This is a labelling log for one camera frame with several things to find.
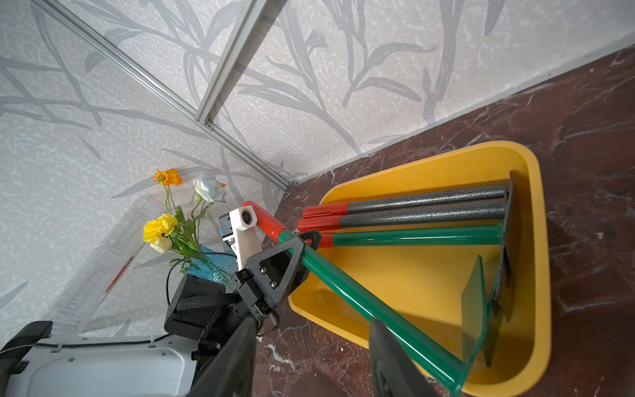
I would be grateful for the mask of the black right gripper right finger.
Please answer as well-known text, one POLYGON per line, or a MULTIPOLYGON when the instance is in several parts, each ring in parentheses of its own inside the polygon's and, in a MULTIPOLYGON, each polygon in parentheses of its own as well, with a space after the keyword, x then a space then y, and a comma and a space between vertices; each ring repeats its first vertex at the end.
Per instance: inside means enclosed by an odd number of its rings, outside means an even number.
POLYGON ((378 319, 370 323, 370 364, 374 396, 436 396, 396 337, 378 319))

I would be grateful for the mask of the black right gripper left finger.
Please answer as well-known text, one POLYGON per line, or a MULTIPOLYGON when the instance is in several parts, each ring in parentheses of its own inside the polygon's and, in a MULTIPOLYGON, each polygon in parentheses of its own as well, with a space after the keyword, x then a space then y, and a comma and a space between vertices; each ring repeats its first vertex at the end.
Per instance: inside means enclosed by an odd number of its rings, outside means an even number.
POLYGON ((256 321, 245 319, 188 396, 251 396, 256 366, 256 321))

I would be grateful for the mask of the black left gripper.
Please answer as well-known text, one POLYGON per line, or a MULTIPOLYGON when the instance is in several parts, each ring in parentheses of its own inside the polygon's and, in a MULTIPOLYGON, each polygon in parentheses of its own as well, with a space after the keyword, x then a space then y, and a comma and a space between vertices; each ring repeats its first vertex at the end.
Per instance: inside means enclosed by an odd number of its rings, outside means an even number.
POLYGON ((277 328, 276 309, 305 281, 302 263, 305 244, 317 250, 321 241, 321 233, 314 229, 250 257, 246 269, 253 276, 233 276, 236 290, 226 310, 225 327, 237 328, 251 318, 262 328, 266 319, 271 318, 272 327, 277 328))

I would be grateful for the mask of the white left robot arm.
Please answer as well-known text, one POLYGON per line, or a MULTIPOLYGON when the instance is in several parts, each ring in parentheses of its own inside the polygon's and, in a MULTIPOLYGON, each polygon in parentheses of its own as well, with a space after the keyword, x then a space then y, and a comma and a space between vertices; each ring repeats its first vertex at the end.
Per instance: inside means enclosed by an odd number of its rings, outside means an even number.
POLYGON ((306 280, 300 257, 320 234, 303 233, 256 253, 233 276, 236 289, 185 276, 161 337, 98 342, 52 336, 52 325, 25 327, 1 354, 4 396, 249 396, 256 336, 306 280))

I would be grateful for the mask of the yellow plastic storage box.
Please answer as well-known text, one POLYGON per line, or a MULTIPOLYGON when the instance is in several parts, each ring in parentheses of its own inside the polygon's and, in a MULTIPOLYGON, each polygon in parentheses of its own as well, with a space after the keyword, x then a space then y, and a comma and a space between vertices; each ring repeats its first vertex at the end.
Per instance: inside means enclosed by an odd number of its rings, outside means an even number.
MULTIPOLYGON (((476 359, 464 390, 515 396, 547 369, 552 348, 547 220, 535 155, 515 142, 487 142, 342 183, 323 203, 405 195, 514 178, 519 204, 512 251, 516 284, 512 319, 503 322, 491 363, 476 359)), ((494 275, 494 246, 378 246, 323 251, 324 256, 455 355, 461 354, 461 293, 476 258, 494 275)))

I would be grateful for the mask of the blue glass flower vase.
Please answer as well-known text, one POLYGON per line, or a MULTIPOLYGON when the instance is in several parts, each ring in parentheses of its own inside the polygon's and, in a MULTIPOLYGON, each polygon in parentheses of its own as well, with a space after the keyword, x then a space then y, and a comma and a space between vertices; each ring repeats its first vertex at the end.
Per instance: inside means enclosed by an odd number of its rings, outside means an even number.
POLYGON ((237 272, 236 256, 232 251, 213 251, 206 246, 199 248, 200 254, 192 256, 190 262, 182 266, 182 273, 213 281, 225 287, 227 293, 235 288, 232 282, 237 272))

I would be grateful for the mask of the artificial flower bouquet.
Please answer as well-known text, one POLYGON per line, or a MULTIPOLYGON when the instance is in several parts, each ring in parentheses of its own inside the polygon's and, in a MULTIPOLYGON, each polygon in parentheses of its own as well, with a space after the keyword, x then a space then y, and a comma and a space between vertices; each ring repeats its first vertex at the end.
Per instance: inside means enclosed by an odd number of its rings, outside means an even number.
POLYGON ((198 173, 192 180, 193 208, 185 211, 175 203, 172 193, 174 186, 183 185, 178 170, 158 170, 154 180, 165 192, 165 212, 144 225, 142 241, 158 253, 173 251, 178 254, 180 257, 173 263, 180 266, 183 273, 218 271, 212 256, 203 249, 200 228, 208 210, 226 201, 226 185, 211 171, 198 173))

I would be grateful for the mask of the aluminium frame profile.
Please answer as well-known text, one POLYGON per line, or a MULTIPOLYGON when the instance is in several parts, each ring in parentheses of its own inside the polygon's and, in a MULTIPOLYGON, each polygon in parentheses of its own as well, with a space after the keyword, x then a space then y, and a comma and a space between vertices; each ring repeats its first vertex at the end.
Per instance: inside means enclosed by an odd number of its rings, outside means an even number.
POLYGON ((246 164, 250 165, 281 189, 286 190, 287 188, 295 186, 294 182, 286 180, 280 173, 273 170, 269 165, 266 165, 266 162, 251 153, 246 147, 243 147, 243 145, 213 122, 198 121, 194 107, 190 106, 165 84, 139 66, 137 62, 119 50, 114 44, 110 43, 91 26, 75 16, 74 13, 71 13, 71 11, 61 3, 57 1, 33 1, 31 4, 61 24, 61 26, 74 34, 77 38, 81 39, 81 41, 97 54, 131 76, 132 79, 135 79, 137 83, 141 84, 164 103, 168 104, 191 124, 195 125, 195 128, 203 133, 205 137, 214 140, 221 147, 229 150, 234 156, 246 162, 246 164))

